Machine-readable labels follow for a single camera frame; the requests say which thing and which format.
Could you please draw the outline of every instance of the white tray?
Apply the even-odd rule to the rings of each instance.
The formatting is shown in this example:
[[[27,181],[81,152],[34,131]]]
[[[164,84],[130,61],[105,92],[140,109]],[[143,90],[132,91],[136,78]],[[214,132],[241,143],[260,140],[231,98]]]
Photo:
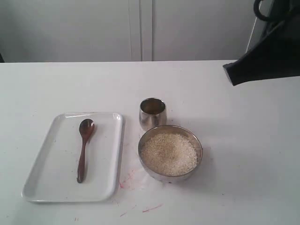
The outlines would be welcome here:
[[[84,119],[96,125],[86,146],[85,180],[77,183]],[[22,197],[30,202],[93,202],[115,191],[123,117],[112,112],[72,113],[57,116],[45,138]]]

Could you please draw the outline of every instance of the spoon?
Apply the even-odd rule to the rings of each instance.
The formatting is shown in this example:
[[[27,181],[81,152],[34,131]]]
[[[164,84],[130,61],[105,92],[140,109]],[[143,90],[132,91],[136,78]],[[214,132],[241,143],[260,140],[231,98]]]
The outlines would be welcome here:
[[[79,158],[78,163],[78,169],[77,169],[77,182],[82,183],[83,177],[84,177],[84,167],[85,167],[85,145],[90,136],[92,135],[95,128],[94,121],[91,119],[85,119],[81,122],[79,126],[79,133],[82,137],[82,148],[81,148],[81,154]]]

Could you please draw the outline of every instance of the red mark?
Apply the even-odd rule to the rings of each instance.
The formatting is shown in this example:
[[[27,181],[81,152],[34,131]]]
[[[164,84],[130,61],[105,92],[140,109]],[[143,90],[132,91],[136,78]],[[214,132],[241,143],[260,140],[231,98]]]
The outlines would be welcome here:
[[[120,188],[124,189],[124,185],[119,181]]]
[[[124,212],[123,214],[120,215],[120,217],[124,216],[127,212]]]
[[[154,207],[154,208],[148,209],[148,210],[143,210],[142,212],[149,212],[150,210],[157,209],[157,208],[161,207],[162,205],[163,205],[163,204],[160,204],[160,205],[158,205],[157,207]]]

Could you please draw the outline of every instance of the bowl rim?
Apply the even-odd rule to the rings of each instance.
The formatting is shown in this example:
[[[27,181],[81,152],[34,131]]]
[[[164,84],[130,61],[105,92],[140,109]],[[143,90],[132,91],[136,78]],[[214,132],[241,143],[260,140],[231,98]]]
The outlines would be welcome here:
[[[142,140],[142,138],[143,138],[148,132],[150,132],[150,131],[152,131],[152,130],[154,130],[154,129],[160,128],[160,127],[175,127],[175,128],[179,128],[179,129],[185,130],[185,131],[187,131],[188,133],[190,133],[190,134],[198,141],[198,143],[199,143],[199,145],[200,145],[200,148],[201,148],[201,150],[200,150],[201,155],[200,155],[199,161],[197,162],[197,166],[196,166],[194,169],[192,169],[191,171],[189,171],[189,172],[187,172],[187,173],[184,173],[184,174],[182,174],[182,175],[178,175],[178,176],[168,176],[168,175],[164,175],[164,174],[158,173],[158,172],[156,172],[156,171],[150,169],[150,168],[147,166],[147,164],[144,162],[144,160],[143,160],[143,158],[142,158],[142,156],[141,156],[141,146],[140,146],[141,140]],[[182,177],[182,176],[186,176],[186,175],[189,174],[189,173],[192,173],[193,171],[195,171],[195,170],[198,168],[198,166],[200,165],[200,163],[201,163],[201,161],[202,161],[202,157],[203,157],[203,147],[202,147],[201,142],[199,141],[199,139],[198,139],[191,131],[189,131],[188,129],[185,129],[185,128],[180,127],[180,126],[177,126],[177,125],[161,125],[161,126],[157,126],[157,127],[151,128],[150,130],[146,131],[145,134],[142,135],[142,137],[141,137],[140,140],[139,140],[139,144],[138,144],[138,155],[139,155],[139,158],[140,158],[142,164],[143,164],[145,167],[147,167],[149,170],[151,170],[152,172],[154,172],[154,173],[156,173],[156,174],[159,174],[159,175],[161,175],[161,176],[164,176],[164,177]]]

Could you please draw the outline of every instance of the rice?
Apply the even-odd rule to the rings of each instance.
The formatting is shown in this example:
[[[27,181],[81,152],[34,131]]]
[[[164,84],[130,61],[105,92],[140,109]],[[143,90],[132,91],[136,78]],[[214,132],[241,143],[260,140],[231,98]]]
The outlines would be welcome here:
[[[197,166],[193,145],[179,134],[158,134],[149,139],[141,152],[144,163],[166,176],[180,176]]]

